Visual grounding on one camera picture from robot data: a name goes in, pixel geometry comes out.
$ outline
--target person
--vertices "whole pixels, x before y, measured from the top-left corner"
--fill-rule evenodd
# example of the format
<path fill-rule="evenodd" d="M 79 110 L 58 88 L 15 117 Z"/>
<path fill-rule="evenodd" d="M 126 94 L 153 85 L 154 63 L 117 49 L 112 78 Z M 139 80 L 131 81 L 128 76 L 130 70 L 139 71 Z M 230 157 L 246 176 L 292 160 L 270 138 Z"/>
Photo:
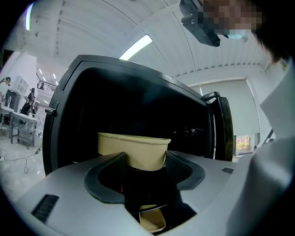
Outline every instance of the person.
<path fill-rule="evenodd" d="M 276 4 L 265 0 L 200 0 L 204 11 L 223 30 L 251 30 L 273 63 L 294 56 L 290 32 L 292 2 Z"/>
<path fill-rule="evenodd" d="M 44 90 L 44 83 L 42 82 L 41 83 L 41 86 L 40 86 L 40 88 L 39 89 L 42 89 L 42 90 Z"/>
<path fill-rule="evenodd" d="M 26 103 L 24 104 L 22 110 L 21 110 L 21 114 L 24 114 L 24 115 L 29 115 L 29 112 L 30 112 L 30 108 L 32 106 L 32 104 L 34 103 L 34 100 L 35 100 L 35 97 L 34 97 L 34 94 L 35 94 L 35 88 L 32 88 L 30 89 L 30 94 L 29 96 L 25 96 L 24 98 L 26 99 Z"/>
<path fill-rule="evenodd" d="M 0 81 L 0 104 L 5 100 L 8 86 L 10 86 L 11 78 L 6 77 Z"/>
<path fill-rule="evenodd" d="M 35 100 L 34 104 L 31 107 L 32 113 L 34 114 L 34 117 L 38 111 L 38 102 Z"/>

